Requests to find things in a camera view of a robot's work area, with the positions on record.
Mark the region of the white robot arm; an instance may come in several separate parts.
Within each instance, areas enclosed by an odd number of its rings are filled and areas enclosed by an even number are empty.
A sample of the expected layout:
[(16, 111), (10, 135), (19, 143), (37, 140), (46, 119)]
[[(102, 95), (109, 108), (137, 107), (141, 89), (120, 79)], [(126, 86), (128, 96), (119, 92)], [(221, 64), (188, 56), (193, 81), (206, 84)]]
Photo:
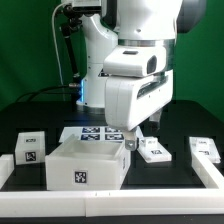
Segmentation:
[(108, 20), (82, 17), (87, 74), (78, 104), (102, 111), (107, 125), (121, 130), (126, 148), (134, 150), (137, 126), (171, 101), (177, 35), (199, 23), (207, 0), (96, 1), (107, 9)]

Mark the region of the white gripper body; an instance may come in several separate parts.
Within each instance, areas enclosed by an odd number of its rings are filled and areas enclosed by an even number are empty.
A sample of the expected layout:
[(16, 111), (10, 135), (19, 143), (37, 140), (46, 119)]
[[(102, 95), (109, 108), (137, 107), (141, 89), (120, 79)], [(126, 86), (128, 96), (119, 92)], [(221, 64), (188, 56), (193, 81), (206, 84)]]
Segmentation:
[(131, 131), (172, 99), (173, 71), (145, 78), (110, 76), (105, 84), (106, 123)]

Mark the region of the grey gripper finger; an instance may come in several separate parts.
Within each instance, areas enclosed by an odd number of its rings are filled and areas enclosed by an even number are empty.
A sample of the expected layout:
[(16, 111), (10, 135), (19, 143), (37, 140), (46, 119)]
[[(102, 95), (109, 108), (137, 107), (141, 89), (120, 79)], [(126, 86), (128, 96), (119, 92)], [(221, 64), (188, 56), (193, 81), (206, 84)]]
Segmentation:
[(162, 112), (158, 111), (149, 117), (149, 126), (152, 132), (157, 132), (160, 129), (160, 120)]
[(136, 150), (138, 146), (137, 134), (135, 131), (125, 133), (125, 148), (127, 150)]

